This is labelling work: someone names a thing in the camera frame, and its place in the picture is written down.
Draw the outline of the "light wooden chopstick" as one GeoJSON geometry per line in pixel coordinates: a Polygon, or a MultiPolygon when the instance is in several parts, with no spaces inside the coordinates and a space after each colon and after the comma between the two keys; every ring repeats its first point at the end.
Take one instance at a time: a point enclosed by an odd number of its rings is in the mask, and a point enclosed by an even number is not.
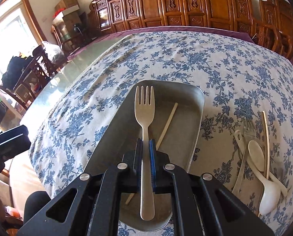
{"type": "MultiPolygon", "coordinates": [[[[160,137],[159,137],[159,139],[158,139],[158,141],[157,141],[157,143],[156,143],[156,149],[157,149],[157,150],[158,150],[159,147],[161,146],[161,143],[162,143],[162,141],[163,141],[163,139],[164,139],[164,137],[165,137],[165,135],[166,135],[166,132],[167,132],[169,126],[170,126],[170,123],[171,123],[171,121],[172,121],[172,119],[173,119],[173,116],[174,116],[176,110],[177,110],[177,107],[178,107],[178,103],[175,102],[175,104],[174,104],[174,106],[173,106],[173,108],[172,108],[172,110],[171,110],[171,113],[170,113],[170,115],[169,115],[169,117],[168,117],[168,119],[167,119],[167,121],[166,121],[166,124],[165,124],[165,126],[164,126],[164,128],[163,128],[163,130],[162,130],[162,132],[161,132],[161,135],[160,135],[160,137]]],[[[135,195],[134,193],[131,193],[131,194],[128,196],[128,198],[127,198],[127,200],[126,200],[126,202],[125,202],[126,205],[129,205],[129,203],[130,203],[131,199],[134,197],[134,195],[135,195]]]]}

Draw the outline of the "beige plastic fork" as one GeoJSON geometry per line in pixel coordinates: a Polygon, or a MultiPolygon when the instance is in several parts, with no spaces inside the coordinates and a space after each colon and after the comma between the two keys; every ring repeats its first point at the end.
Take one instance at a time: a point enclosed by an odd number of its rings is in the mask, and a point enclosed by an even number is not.
{"type": "Polygon", "coordinates": [[[140,186],[140,216],[142,220],[152,220],[155,217],[149,147],[149,126],[154,120],[154,115],[155,97],[153,87],[136,87],[135,118],[142,128],[143,142],[140,186]]]}

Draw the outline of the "white ceramic soup spoon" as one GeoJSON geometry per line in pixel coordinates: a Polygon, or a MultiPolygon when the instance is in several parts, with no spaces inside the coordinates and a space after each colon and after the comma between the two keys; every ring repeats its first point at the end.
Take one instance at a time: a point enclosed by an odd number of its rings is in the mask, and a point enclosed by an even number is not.
{"type": "Polygon", "coordinates": [[[281,190],[277,183],[266,179],[261,172],[257,169],[253,161],[251,160],[251,156],[248,155],[247,163],[256,178],[261,182],[264,187],[263,196],[261,198],[259,204],[259,213],[260,215],[267,215],[271,211],[275,209],[277,203],[279,202],[281,190]]]}

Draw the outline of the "grey metal tray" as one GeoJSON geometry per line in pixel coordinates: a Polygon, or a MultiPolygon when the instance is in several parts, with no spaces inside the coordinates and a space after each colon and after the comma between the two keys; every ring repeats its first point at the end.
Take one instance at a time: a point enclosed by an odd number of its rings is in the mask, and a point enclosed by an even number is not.
{"type": "MultiPolygon", "coordinates": [[[[205,104],[203,92],[193,85],[159,80],[144,80],[138,86],[154,88],[155,116],[149,126],[149,137],[155,141],[158,141],[175,102],[178,103],[158,150],[168,154],[171,163],[189,171],[205,104]]],[[[135,91],[136,87],[133,86],[97,144],[84,172],[91,175],[104,173],[110,166],[120,163],[126,152],[135,149],[137,138],[142,136],[134,113],[135,91]]],[[[126,205],[128,196],[124,193],[121,197],[121,222],[142,232],[158,231],[168,224],[172,216],[170,195],[154,196],[155,218],[151,221],[140,218],[139,195],[135,195],[126,205]]]]}

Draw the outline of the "dark wooden dining chair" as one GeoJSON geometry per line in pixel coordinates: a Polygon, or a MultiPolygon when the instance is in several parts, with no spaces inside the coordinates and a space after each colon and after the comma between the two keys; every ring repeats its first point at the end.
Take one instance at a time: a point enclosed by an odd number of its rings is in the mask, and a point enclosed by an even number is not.
{"type": "Polygon", "coordinates": [[[0,90],[27,110],[40,91],[66,62],[67,59],[62,50],[51,57],[46,52],[46,48],[39,45],[32,51],[31,56],[11,58],[7,71],[2,76],[0,90]]]}

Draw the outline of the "metal fork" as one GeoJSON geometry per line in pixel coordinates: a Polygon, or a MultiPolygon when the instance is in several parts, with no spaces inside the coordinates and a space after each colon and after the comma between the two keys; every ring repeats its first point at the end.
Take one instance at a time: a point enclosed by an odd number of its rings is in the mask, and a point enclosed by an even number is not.
{"type": "Polygon", "coordinates": [[[256,127],[252,120],[243,120],[243,136],[247,142],[256,139],[256,127]]]}

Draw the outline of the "brown wooden chopstick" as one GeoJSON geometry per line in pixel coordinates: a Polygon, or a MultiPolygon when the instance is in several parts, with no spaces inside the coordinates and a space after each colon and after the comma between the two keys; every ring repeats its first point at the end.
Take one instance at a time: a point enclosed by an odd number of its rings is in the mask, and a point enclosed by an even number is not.
{"type": "Polygon", "coordinates": [[[265,111],[261,112],[265,142],[265,165],[264,165],[264,176],[269,179],[269,167],[270,167],[270,155],[269,155],[269,133],[265,111]]]}

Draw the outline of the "blue floral tablecloth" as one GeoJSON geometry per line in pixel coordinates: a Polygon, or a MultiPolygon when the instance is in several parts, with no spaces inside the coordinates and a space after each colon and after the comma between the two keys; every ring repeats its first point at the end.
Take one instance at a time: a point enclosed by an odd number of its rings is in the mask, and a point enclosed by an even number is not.
{"type": "Polygon", "coordinates": [[[248,41],[203,32],[144,32],[126,36],[69,83],[38,130],[31,163],[51,197],[86,167],[100,174],[134,149],[141,127],[135,89],[153,86],[150,137],[171,162],[227,188],[242,155],[234,132],[252,121],[263,141],[267,116],[271,170],[287,189],[263,221],[276,235],[293,222],[293,65],[248,41]]]}

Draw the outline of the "purple bench cushion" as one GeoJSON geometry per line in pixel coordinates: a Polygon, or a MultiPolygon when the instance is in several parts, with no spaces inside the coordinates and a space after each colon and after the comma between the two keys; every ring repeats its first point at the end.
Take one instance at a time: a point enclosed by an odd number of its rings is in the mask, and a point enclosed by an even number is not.
{"type": "Polygon", "coordinates": [[[230,31],[230,30],[208,28],[208,27],[195,27],[195,26],[160,26],[160,27],[138,28],[133,30],[116,32],[113,34],[103,35],[101,37],[98,37],[94,41],[92,41],[91,44],[98,43],[101,41],[113,40],[116,38],[123,38],[131,34],[139,34],[143,32],[163,32],[163,31],[204,32],[204,33],[210,33],[210,34],[218,34],[218,35],[227,36],[227,37],[233,37],[236,39],[254,43],[251,37],[245,32],[236,32],[236,31],[230,31]]]}

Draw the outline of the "cardboard boxes stack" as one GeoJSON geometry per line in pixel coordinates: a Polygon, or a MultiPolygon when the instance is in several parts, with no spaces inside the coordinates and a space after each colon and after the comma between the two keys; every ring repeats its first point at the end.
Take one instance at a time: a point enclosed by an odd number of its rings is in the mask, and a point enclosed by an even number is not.
{"type": "Polygon", "coordinates": [[[70,32],[75,24],[81,24],[78,0],[60,0],[55,6],[53,25],[63,32],[70,32]]]}

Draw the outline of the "carved wooden long bench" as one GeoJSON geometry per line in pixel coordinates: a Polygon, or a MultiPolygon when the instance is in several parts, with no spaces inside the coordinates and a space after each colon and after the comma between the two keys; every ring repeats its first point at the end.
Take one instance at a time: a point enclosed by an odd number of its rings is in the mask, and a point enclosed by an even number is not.
{"type": "Polygon", "coordinates": [[[92,0],[93,33],[109,34],[160,26],[208,27],[247,33],[258,45],[280,51],[280,34],[256,19],[252,0],[92,0]]]}

